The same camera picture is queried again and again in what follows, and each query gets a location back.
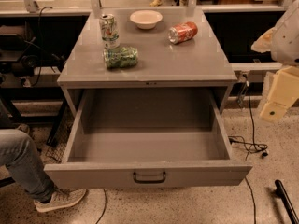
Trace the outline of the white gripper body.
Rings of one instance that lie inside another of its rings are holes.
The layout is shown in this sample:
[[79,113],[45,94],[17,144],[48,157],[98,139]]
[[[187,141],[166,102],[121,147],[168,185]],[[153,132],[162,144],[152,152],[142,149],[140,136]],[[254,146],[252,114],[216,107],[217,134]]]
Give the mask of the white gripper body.
[[291,107],[299,99],[299,68],[288,66],[274,74],[267,101],[284,108]]

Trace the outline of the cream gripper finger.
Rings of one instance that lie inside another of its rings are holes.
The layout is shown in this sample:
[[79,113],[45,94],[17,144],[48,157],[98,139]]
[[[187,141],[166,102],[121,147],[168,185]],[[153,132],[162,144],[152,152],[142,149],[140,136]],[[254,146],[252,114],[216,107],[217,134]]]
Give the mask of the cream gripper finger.
[[260,112],[260,118],[268,122],[275,122],[280,120],[287,110],[288,108],[283,105],[267,102]]

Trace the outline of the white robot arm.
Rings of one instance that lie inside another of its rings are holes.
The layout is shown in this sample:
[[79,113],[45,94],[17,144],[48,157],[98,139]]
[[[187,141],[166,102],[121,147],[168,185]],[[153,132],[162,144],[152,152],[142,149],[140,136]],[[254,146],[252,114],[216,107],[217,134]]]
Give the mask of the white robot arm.
[[276,25],[261,35],[251,49],[265,53],[282,64],[270,76],[259,117],[274,122],[281,119],[299,99],[299,1],[292,2]]

